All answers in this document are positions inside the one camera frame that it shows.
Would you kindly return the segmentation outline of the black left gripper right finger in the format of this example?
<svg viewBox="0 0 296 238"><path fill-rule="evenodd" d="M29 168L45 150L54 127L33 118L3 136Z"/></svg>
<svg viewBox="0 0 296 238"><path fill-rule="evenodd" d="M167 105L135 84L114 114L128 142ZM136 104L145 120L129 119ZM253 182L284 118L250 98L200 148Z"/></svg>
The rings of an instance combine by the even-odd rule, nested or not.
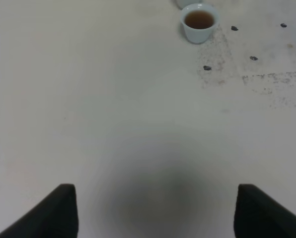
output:
<svg viewBox="0 0 296 238"><path fill-rule="evenodd" d="M238 186L236 238L296 238L296 215L253 184Z"/></svg>

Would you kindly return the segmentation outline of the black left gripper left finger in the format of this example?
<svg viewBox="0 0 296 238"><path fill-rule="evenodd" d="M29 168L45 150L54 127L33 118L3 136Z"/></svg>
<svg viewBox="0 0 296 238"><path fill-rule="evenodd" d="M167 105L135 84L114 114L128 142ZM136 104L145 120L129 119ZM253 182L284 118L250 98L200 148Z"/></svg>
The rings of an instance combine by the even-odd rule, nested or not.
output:
<svg viewBox="0 0 296 238"><path fill-rule="evenodd" d="M78 210L73 184L60 184L0 233L0 238L76 238Z"/></svg>

